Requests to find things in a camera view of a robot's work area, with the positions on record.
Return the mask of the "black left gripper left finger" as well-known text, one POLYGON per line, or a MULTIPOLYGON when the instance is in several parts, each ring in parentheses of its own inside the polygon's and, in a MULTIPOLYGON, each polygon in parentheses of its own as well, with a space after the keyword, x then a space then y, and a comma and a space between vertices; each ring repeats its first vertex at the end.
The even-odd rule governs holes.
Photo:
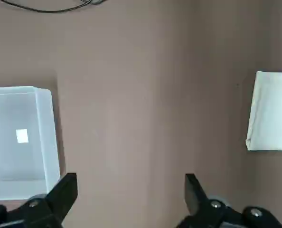
POLYGON ((47 194, 29 198, 8 211, 0 204, 0 228, 61 228, 77 199, 77 174, 69 172, 47 194))

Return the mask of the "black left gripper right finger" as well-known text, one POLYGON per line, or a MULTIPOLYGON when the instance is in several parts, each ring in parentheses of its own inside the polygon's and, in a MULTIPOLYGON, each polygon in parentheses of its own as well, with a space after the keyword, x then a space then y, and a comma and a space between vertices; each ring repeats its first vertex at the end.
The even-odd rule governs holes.
POLYGON ((218 199, 209 199, 195 174, 185 174, 184 199, 189 214, 178 228, 282 228, 268 210, 248 206, 238 212, 218 199))

